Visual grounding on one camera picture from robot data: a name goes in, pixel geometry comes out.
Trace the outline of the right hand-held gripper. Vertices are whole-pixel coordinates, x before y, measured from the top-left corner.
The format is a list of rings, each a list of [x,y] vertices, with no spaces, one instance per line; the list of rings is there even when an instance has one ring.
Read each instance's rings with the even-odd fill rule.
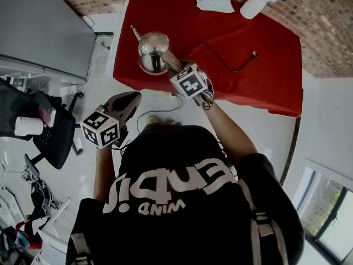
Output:
[[[194,61],[181,61],[181,72],[168,68],[167,73],[175,89],[186,99],[193,99],[203,110],[209,110],[215,103],[211,80]]]

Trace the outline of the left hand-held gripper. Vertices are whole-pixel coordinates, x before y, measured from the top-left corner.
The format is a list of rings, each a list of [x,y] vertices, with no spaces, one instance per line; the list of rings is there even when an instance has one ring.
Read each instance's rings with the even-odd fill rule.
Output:
[[[127,122],[141,103],[141,93],[124,92],[112,96],[80,122],[87,141],[102,149],[108,145],[120,147],[128,136]]]

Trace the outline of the shiny steel teapot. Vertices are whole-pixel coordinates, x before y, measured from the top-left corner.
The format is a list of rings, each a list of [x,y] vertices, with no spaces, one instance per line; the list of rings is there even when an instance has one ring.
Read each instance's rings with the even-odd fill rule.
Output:
[[[130,26],[138,40],[138,64],[149,75],[159,76],[171,68],[181,72],[184,67],[179,59],[169,50],[169,38],[158,31],[141,35],[136,28]]]

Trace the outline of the person's left forearm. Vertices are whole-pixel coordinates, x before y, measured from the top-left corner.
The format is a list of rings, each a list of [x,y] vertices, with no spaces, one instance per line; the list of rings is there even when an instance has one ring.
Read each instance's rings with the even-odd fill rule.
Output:
[[[108,203],[115,178],[112,145],[97,149],[93,198],[103,204]]]

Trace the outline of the person's right forearm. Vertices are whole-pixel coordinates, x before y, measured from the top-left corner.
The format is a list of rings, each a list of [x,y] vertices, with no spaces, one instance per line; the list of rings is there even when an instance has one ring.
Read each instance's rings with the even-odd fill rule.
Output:
[[[257,153],[248,135],[216,103],[204,112],[234,167],[246,156]]]

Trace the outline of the black office chair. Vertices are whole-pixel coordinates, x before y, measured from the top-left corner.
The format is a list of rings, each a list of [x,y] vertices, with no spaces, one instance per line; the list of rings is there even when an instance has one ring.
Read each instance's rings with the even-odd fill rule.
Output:
[[[0,78],[0,137],[33,140],[40,154],[33,158],[32,163],[36,164],[44,158],[54,168],[61,169],[70,150],[77,156],[82,153],[73,141],[75,129],[79,128],[79,124],[76,123],[72,112],[77,99],[83,96],[82,92],[77,92],[66,109],[61,97],[49,96],[42,91],[28,94]],[[16,119],[22,116],[40,120],[40,110],[55,112],[53,126],[45,124],[43,131],[38,135],[16,135]]]

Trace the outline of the red notebook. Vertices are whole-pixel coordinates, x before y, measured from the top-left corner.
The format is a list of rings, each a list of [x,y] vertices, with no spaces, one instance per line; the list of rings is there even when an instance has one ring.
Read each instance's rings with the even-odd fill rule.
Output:
[[[54,121],[56,117],[56,109],[52,108],[49,112],[46,111],[42,106],[38,107],[38,113],[43,122],[49,127],[54,126]]]

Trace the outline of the white cylindrical cup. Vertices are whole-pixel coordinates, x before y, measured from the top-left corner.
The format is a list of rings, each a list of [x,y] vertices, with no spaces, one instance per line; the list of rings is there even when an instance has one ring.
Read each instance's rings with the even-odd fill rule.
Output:
[[[44,123],[40,118],[19,116],[15,121],[14,134],[16,136],[40,135],[43,128]]]

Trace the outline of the white paper sheet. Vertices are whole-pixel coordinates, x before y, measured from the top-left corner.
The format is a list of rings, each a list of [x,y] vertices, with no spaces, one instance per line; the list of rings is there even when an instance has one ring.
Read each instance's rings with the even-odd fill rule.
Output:
[[[233,13],[231,0],[196,0],[196,6],[205,11]]]

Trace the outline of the red tablecloth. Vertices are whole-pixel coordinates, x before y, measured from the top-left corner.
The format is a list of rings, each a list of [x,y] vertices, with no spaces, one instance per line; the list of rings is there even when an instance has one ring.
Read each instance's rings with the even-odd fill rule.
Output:
[[[179,59],[193,60],[213,83],[215,97],[238,105],[298,117],[302,111],[302,56],[297,35],[269,17],[248,20],[233,13],[200,10],[196,0],[129,0],[113,77],[135,90],[173,92],[167,74],[151,76],[138,65],[131,29],[160,31]]]

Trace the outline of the white vase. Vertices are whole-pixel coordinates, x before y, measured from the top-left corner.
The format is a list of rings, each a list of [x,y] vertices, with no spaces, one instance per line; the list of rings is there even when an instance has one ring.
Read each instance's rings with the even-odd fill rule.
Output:
[[[269,0],[247,0],[240,8],[240,13],[246,19],[253,19],[268,2]]]

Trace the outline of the grey cabinet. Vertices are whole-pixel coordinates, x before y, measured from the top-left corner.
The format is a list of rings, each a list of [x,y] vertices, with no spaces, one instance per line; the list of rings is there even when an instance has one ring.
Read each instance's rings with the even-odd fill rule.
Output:
[[[84,79],[95,41],[63,0],[0,0],[0,56]]]

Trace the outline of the person's black printed T-shirt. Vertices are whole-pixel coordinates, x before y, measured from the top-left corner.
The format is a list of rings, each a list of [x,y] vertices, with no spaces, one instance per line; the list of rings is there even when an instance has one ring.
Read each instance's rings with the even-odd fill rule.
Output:
[[[94,265],[253,265],[251,210],[282,231],[289,265],[297,265],[304,231],[291,201],[260,153],[246,155],[236,174],[215,137],[200,126],[144,130],[126,148],[107,205],[81,201],[72,232],[82,234]]]

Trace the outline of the black curved floor strip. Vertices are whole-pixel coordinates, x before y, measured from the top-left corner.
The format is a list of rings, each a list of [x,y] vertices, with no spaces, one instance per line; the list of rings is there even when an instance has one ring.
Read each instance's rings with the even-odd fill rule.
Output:
[[[286,180],[286,177],[287,177],[287,174],[288,174],[288,171],[289,171],[292,159],[293,159],[293,154],[294,154],[294,151],[295,151],[295,148],[296,148],[296,143],[297,143],[300,123],[301,123],[301,117],[296,118],[295,127],[294,127],[294,130],[293,130],[292,141],[291,141],[291,144],[290,144],[290,149],[289,149],[289,152],[288,152],[288,156],[287,156],[286,164],[285,164],[285,167],[284,167],[284,171],[283,171],[282,176],[280,178],[280,184],[282,186],[284,185],[284,182]]]

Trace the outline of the dark-framed window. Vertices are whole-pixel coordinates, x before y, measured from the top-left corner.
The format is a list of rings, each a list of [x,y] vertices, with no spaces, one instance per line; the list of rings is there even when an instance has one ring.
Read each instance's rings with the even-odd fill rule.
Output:
[[[304,228],[303,262],[353,265],[353,192],[306,167],[293,202]]]

